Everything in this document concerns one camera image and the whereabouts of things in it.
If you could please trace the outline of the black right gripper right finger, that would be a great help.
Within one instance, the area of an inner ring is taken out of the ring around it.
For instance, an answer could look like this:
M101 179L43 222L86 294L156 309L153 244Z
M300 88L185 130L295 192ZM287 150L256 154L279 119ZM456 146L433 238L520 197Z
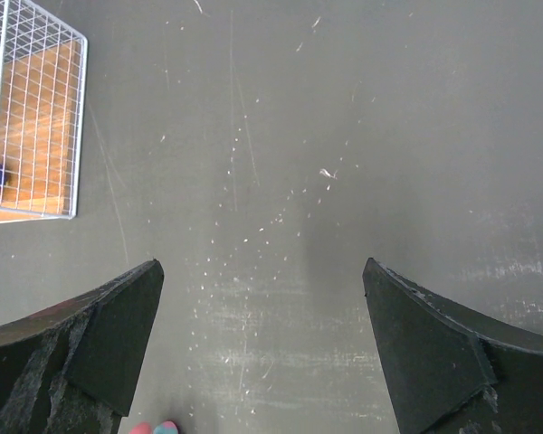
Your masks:
M402 433L543 433L543 335L439 296L373 258L367 309Z

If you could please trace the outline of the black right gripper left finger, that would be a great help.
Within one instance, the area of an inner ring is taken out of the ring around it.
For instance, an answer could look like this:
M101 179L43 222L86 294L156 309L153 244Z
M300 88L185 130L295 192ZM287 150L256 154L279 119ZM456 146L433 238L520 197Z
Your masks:
M164 270L106 284L0 325L0 433L115 433L129 415Z

